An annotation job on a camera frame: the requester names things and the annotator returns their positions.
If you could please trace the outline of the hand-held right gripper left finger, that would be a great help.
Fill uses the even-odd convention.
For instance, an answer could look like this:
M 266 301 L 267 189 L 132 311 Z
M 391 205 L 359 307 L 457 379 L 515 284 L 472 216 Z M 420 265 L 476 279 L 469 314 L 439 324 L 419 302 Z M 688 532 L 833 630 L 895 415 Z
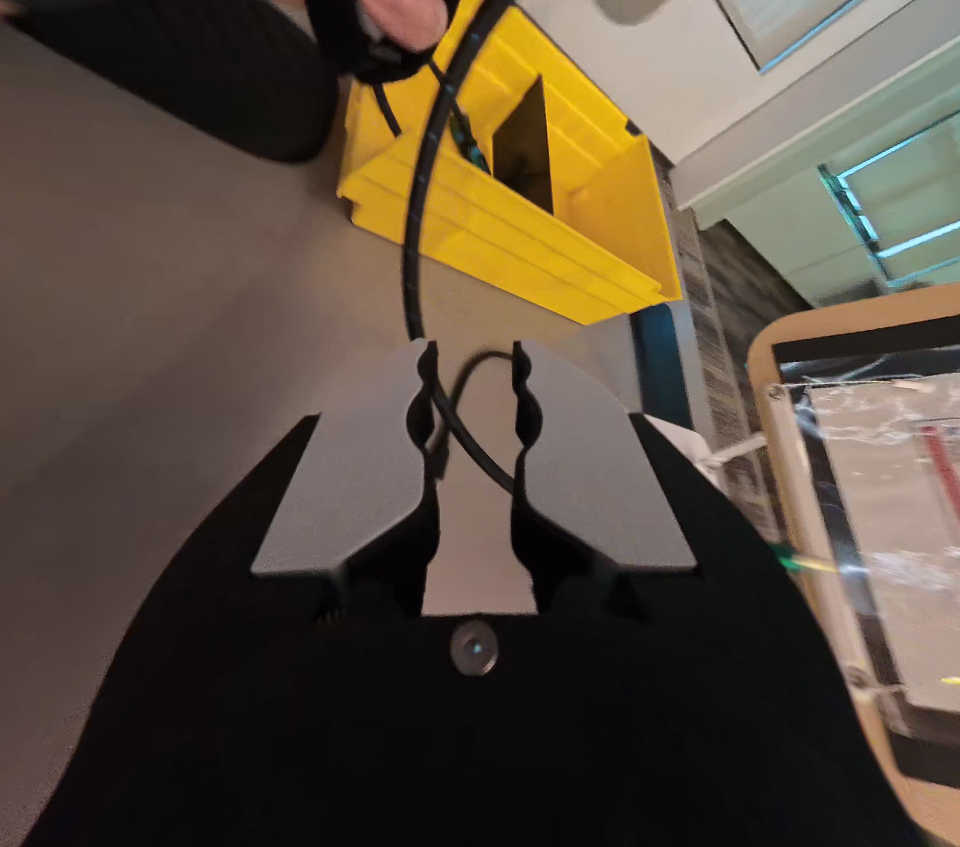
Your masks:
M 426 568 L 440 539 L 435 342 L 416 339 L 319 416 L 251 563 L 256 577 L 339 577 L 384 559 Z

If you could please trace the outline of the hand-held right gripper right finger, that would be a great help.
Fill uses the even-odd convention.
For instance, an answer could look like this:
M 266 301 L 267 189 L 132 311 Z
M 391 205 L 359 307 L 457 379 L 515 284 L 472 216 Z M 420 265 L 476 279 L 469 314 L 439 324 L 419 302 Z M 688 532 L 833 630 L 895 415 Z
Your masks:
M 697 559 L 625 405 L 540 342 L 513 346 L 514 497 L 546 527 L 625 573 L 685 574 Z

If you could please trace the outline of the yellow plastic storage bin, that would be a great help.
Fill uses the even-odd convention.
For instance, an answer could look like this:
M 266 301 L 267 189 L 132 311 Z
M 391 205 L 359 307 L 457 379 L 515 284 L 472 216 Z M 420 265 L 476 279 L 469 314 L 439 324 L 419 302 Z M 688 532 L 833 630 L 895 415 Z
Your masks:
M 651 144 L 519 7 L 488 36 L 458 96 L 487 162 L 523 97 L 544 88 L 554 213 L 471 164 L 445 132 L 421 253 L 581 325 L 683 298 Z M 338 194 L 354 226 L 402 244 L 407 201 L 438 79 L 385 87 L 399 134 L 371 87 L 345 113 Z

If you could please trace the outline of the black wrist rest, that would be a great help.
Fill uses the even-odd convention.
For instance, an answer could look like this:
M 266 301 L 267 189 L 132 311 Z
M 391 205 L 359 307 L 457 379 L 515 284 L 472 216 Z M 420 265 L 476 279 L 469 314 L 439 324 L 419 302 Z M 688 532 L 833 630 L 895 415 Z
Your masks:
M 54 54 L 252 156 L 317 157 L 338 75 L 267 0 L 6 0 L 12 27 Z

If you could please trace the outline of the wooden instruction display board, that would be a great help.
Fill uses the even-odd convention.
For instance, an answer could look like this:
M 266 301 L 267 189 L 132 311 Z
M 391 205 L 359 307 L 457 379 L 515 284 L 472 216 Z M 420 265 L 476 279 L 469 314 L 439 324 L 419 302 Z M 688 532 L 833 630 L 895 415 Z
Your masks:
M 801 589 L 938 845 L 958 845 L 958 290 L 792 314 L 747 359 Z

